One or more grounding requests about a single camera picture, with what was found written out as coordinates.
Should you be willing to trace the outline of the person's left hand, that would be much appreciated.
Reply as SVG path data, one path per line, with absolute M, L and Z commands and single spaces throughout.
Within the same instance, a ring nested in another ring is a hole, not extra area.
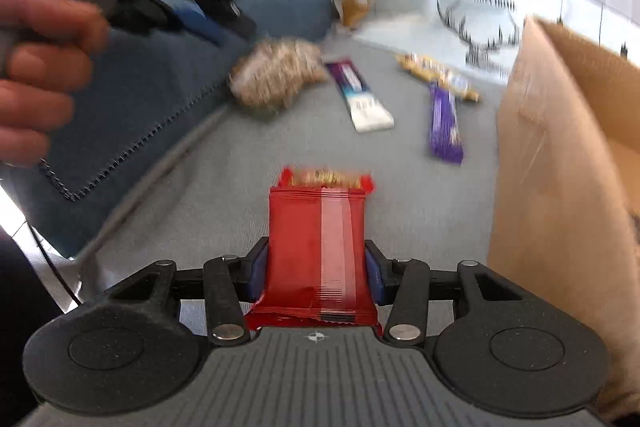
M 89 83 L 108 23 L 79 0 L 1 0 L 1 25 L 46 39 L 14 46 L 1 75 L 1 160 L 31 166 L 47 155 L 50 134 L 72 120 L 72 93 Z

